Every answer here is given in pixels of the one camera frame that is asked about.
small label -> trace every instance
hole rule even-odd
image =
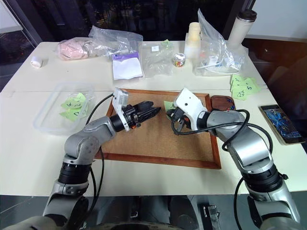
[[[159,46],[152,46],[152,52],[159,51]]]
[[[202,111],[202,112],[198,115],[198,118],[202,119],[204,115],[205,115],[205,111]]]

cork tray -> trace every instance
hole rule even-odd
[[[117,133],[116,137],[102,146],[105,159],[158,164],[181,165],[208,169],[220,169],[220,156],[216,137],[207,132],[186,136],[173,133],[167,119],[164,101],[174,101],[178,92],[126,90],[128,103],[135,105],[152,101],[161,111],[141,124],[140,128]],[[211,110],[209,94],[196,93],[207,109]],[[107,116],[115,114],[110,103]]]

